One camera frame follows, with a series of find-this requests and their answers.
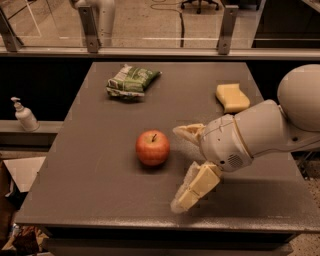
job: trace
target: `cable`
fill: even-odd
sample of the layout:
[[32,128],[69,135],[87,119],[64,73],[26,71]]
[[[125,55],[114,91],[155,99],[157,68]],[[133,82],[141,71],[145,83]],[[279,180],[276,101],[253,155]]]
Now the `cable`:
[[184,27],[184,20],[183,20],[183,15],[182,12],[179,12],[176,9],[170,9],[170,8],[156,8],[155,6],[170,6],[170,5],[177,5],[177,4],[181,4],[182,2],[178,2],[178,3],[174,3],[174,4],[164,4],[164,2],[166,2],[166,0],[152,0],[152,2],[156,3],[156,4],[152,4],[150,5],[150,8],[153,10],[158,10],[158,11],[174,11],[179,13],[179,18],[181,20],[181,39],[180,39],[180,47],[183,48],[184,47],[184,35],[185,35],[185,27]]

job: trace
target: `chair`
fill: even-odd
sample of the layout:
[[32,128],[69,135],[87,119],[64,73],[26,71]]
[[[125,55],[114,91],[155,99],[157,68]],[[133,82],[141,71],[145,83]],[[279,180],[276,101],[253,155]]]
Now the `chair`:
[[186,3],[193,3],[194,1],[198,1],[198,9],[197,9],[197,13],[200,14],[201,13],[201,2],[202,1],[205,1],[207,2],[208,4],[215,4],[216,5],[216,11],[219,10],[219,4],[213,0],[186,0],[186,1],[183,1],[181,3],[181,9],[184,9],[184,4]]

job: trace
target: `apple stem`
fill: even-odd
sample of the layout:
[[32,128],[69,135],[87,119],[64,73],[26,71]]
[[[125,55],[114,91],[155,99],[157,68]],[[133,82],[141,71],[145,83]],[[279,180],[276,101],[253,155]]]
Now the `apple stem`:
[[157,137],[157,134],[155,134],[153,137],[152,137],[152,142],[154,142],[154,140],[156,139]]

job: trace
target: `plastic bag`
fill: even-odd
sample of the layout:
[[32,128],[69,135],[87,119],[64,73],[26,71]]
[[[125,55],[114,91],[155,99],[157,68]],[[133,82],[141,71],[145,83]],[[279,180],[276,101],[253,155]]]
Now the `plastic bag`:
[[114,78],[108,80],[107,92],[110,96],[123,99],[144,96],[145,89],[159,74],[159,71],[125,64]]

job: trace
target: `table surface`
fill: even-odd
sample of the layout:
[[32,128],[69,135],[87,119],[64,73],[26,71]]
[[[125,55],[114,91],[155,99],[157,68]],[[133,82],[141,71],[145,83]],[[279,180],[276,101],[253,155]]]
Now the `table surface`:
[[[223,115],[218,84],[240,83],[251,105],[262,96],[245,63],[128,63],[162,72],[145,97],[110,98],[106,81],[123,66],[95,62],[42,166],[17,223],[39,226],[319,232],[320,214],[288,153],[256,159],[225,173],[224,182],[188,213],[170,202],[198,148],[172,128]],[[144,167],[135,141],[144,130],[167,134],[171,151],[158,168]]]

